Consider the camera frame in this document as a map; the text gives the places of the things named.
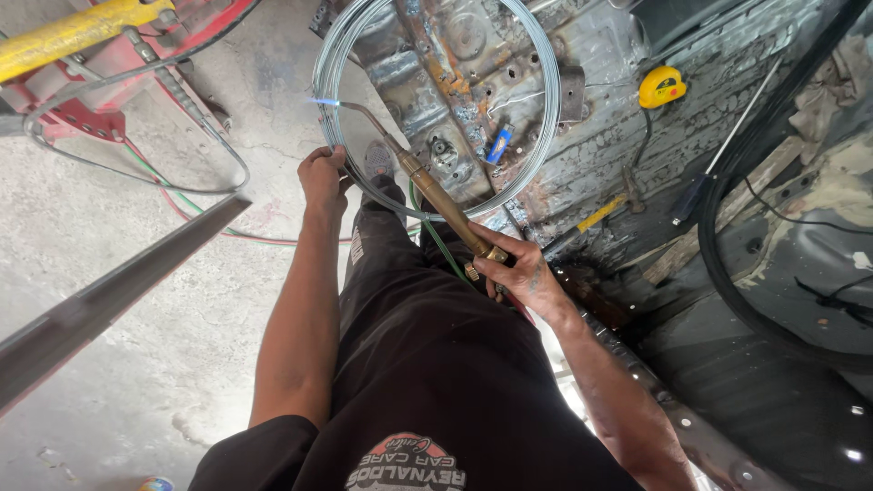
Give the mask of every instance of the black pants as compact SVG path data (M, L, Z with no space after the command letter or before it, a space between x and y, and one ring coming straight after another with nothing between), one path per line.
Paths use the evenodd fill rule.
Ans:
M371 181L382 193L397 203L406 203L403 191L394 179L376 176ZM422 210L437 211L426 200ZM470 248L445 222L432 222L436 233L455 258L462 271L464 263L472 262ZM348 325L357 315L366 315L366 303L374 291L387 281L409 275L420 268L442 270L446 281L461 281L443 256L436 241L422 229L421 246L409 239L406 228L397 215L366 194L361 209L354 217L352 247L346 266L346 280L340 294L340 333L345 335ZM485 292L485 280L474 285Z

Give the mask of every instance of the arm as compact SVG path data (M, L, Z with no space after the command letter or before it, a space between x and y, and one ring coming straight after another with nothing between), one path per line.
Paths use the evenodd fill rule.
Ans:
M558 337L579 385L597 437L615 460L648 491L697 486L667 415L606 348L579 315L532 242L507 237L470 222L470 228L516 257L514 267L475 258L473 265L509 289L542 317Z
M327 422L340 342L340 220L351 185L348 178L340 181L345 161L344 148L331 154L323 147L298 168L306 195L303 228L261 342L249 427L286 414L303 416L319 429Z

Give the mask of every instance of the tattoo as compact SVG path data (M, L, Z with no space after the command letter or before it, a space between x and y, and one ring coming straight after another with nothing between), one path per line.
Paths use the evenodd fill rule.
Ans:
M537 266L533 269L533 276L531 276L531 284L527 287L527 292L532 294L540 283L540 275L543 272L543 266L546 264L546 260L540 258L537 261Z

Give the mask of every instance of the brass torch handle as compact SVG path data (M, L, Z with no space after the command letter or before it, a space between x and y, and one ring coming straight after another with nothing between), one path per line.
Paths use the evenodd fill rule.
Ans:
M434 208L439 211L440 215L445 218L446 223L449 224L451 229L470 247L473 254L481 258L504 262L507 257L506 253L470 230L470 227L467 226L467 222L470 219L464 215L464 212L457 206L455 200L451 199L449 193L445 192L443 186L418 162L418 159L400 147L400 145L392 145L391 143L395 143L390 141L393 138L388 138L387 140L388 145L394 147L397 160L400 161L400 166L409 174L412 182L422 191L424 197L434 205Z

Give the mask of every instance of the hand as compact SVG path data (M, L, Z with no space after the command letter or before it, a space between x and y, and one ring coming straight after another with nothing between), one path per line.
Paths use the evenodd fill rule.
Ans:
M569 301L536 244L513 239L475 222L470 222L469 227L479 237L488 239L516 259L513 267L503 266L491 259L479 257L473 259L477 271L487 278L485 285L488 296L491 298L497 296L494 284L499 283L544 319L556 303Z
M335 218L341 218L348 206L346 190L352 186L352 180L346 177L342 166L346 163L346 149L337 145L331 152L328 147L315 149L300 163L297 175L306 195L306 207L313 210L333 213Z

